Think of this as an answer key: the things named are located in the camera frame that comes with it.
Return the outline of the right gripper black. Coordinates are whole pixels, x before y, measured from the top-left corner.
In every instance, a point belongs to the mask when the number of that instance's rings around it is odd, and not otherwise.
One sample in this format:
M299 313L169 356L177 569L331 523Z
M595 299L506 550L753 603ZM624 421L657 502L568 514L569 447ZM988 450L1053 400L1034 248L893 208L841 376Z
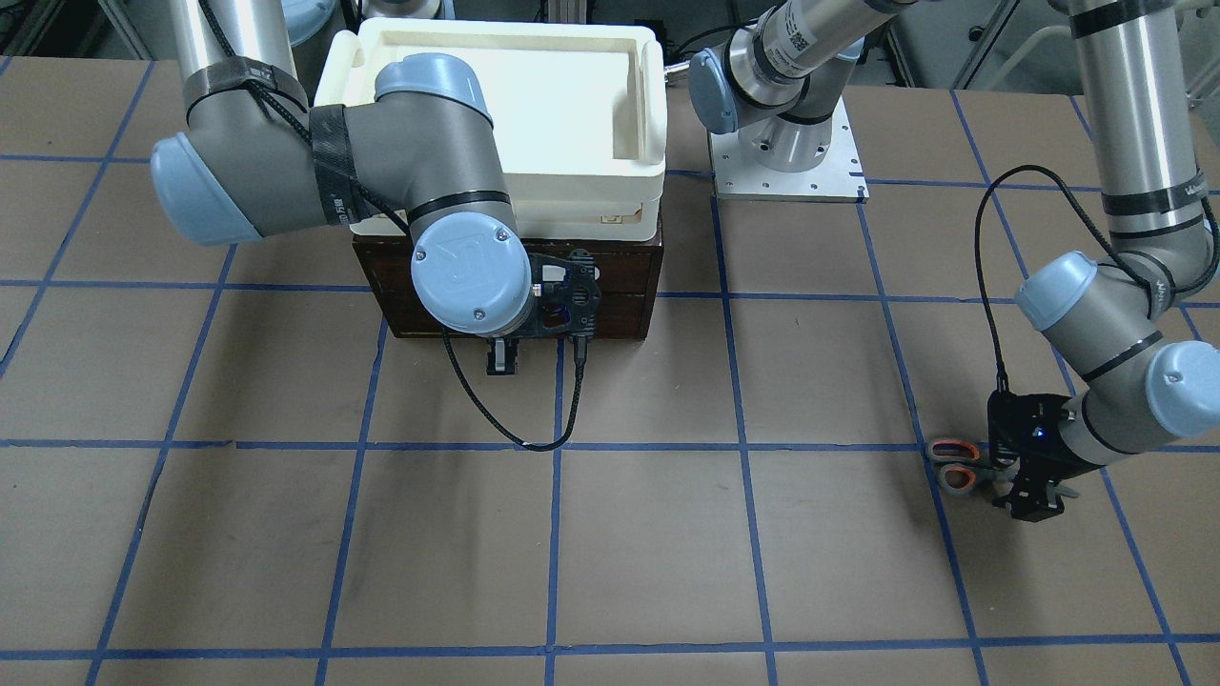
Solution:
M536 322L523 320L514 330L505 330L483 334L488 341L488 353L486 374L488 376L511 376L518 369L518 341L536 337Z

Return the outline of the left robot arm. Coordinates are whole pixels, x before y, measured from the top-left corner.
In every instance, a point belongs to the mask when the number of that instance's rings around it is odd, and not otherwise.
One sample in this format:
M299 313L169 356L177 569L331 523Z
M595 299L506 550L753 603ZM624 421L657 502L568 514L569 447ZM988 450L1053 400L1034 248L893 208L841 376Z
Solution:
M867 33L905 1L784 1L691 57L692 105L711 134L756 129L762 164L810 168L816 153L780 160L781 135L826 134L831 107ZM1172 1L1070 1L1068 27L1089 107L1107 234L1068 203L1104 251L1068 251L1020 286L1017 308L1085 391L1017 394L1000 347L987 400L988 447L935 439L928 459L947 494L1009 483L993 507L1039 521L1074 496L1068 478L1218 426L1218 352L1169 342L1157 322L1218 277L1218 220L1185 101Z

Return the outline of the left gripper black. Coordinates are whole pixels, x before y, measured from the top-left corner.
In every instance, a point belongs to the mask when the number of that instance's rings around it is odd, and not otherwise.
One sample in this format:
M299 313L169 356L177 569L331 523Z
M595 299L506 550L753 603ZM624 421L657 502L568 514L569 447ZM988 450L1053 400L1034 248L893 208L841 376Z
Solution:
M1085 461L1061 435L1016 435L1010 448L1019 457L1019 470L999 508L1015 520L1032 522L1061 515L1065 510L1058 485L1085 472Z

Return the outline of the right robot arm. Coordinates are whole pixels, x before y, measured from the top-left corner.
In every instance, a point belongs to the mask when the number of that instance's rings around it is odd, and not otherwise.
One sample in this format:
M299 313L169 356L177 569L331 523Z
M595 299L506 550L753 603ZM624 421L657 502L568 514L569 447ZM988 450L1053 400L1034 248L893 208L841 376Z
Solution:
M278 1L174 1L187 129L152 148L176 229L227 247L384 216L414 240L410 273L447 327L510 337L536 277L475 70L411 52L357 106L310 105Z

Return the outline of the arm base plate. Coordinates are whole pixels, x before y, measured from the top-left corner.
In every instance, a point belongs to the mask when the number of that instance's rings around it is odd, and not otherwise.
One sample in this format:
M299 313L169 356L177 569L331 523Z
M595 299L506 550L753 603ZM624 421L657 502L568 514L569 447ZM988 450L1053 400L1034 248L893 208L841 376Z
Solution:
M870 197L843 100L820 123L772 117L736 133L710 133L708 142L721 198L864 203Z

